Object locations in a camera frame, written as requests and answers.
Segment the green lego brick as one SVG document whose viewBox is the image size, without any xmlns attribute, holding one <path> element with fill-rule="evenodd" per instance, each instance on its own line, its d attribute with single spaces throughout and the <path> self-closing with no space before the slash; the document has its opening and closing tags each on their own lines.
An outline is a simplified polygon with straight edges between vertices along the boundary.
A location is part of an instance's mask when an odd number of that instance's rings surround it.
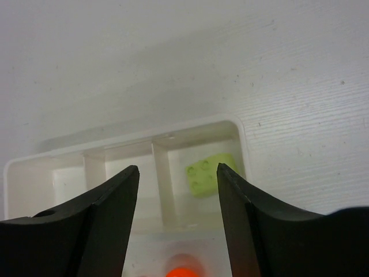
<svg viewBox="0 0 369 277">
<path fill-rule="evenodd" d="M 194 197 L 204 198 L 218 193 L 217 168 L 219 163 L 226 164 L 239 173 L 236 161 L 229 153 L 208 156 L 186 167 L 189 189 Z"/>
</svg>

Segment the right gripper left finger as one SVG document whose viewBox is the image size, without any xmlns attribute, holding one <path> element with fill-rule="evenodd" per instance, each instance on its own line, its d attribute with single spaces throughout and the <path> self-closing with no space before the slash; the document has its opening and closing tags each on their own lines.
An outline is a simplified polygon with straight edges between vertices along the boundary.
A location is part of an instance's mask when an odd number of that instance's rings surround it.
<svg viewBox="0 0 369 277">
<path fill-rule="evenodd" d="M 121 276 L 140 172 L 103 184 L 33 217 L 1 222 L 2 276 Z"/>
</svg>

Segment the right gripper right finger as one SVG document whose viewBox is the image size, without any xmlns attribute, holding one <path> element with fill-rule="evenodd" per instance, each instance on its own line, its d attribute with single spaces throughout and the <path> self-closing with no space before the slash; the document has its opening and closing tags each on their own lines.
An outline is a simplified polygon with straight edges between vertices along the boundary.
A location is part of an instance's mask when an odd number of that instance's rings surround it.
<svg viewBox="0 0 369 277">
<path fill-rule="evenodd" d="M 367 276 L 368 208 L 316 214 L 257 188 L 224 163 L 217 182 L 233 276 Z"/>
</svg>

